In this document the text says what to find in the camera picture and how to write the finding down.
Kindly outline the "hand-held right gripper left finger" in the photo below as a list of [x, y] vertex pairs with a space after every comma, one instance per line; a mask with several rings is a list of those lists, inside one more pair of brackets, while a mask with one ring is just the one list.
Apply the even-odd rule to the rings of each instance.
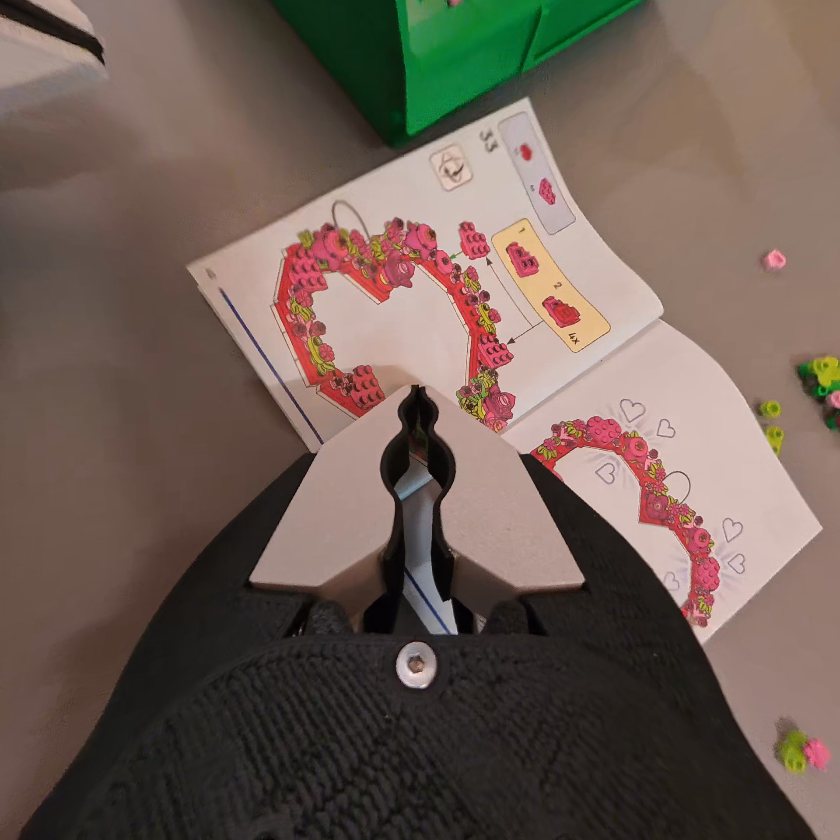
[[323, 444], [248, 581], [335, 602], [369, 634], [390, 634], [403, 596], [403, 506], [418, 385], [407, 385]]

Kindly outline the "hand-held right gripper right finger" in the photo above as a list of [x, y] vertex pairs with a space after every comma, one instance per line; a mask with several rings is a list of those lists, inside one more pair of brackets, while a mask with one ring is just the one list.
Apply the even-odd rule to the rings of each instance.
[[433, 633], [470, 634], [501, 602], [579, 591], [585, 577], [515, 447], [431, 386], [418, 488], [418, 614]]

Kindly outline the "lego instruction booklet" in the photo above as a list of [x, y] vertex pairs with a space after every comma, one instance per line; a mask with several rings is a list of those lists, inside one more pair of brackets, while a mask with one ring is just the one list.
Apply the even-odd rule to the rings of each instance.
[[521, 99], [187, 266], [305, 445], [431, 385], [617, 526], [702, 642], [823, 530]]

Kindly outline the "pile of small lego pieces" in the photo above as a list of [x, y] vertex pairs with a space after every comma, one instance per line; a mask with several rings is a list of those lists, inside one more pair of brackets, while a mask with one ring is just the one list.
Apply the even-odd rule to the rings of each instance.
[[796, 372], [805, 392], [820, 403], [826, 427], [839, 431], [839, 359], [816, 357], [799, 364]]

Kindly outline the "lime and pink lego cluster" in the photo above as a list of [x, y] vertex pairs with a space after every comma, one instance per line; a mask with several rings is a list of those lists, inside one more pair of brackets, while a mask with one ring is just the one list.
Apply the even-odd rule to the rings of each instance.
[[809, 769], [826, 772], [833, 758], [824, 741], [797, 727], [787, 728], [781, 734], [774, 754], [788, 772], [797, 775], [805, 774]]

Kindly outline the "green plastic bin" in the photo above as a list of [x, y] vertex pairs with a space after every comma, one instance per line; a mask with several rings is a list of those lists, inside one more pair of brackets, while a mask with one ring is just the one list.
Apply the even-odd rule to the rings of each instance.
[[377, 134], [397, 145], [638, 1], [273, 1]]

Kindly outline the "white box with black edge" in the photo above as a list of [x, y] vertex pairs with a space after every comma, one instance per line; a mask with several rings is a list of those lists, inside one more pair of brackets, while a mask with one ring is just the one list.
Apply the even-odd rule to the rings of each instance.
[[1, 2], [2, 192], [67, 176], [109, 79], [103, 44], [69, 1]]

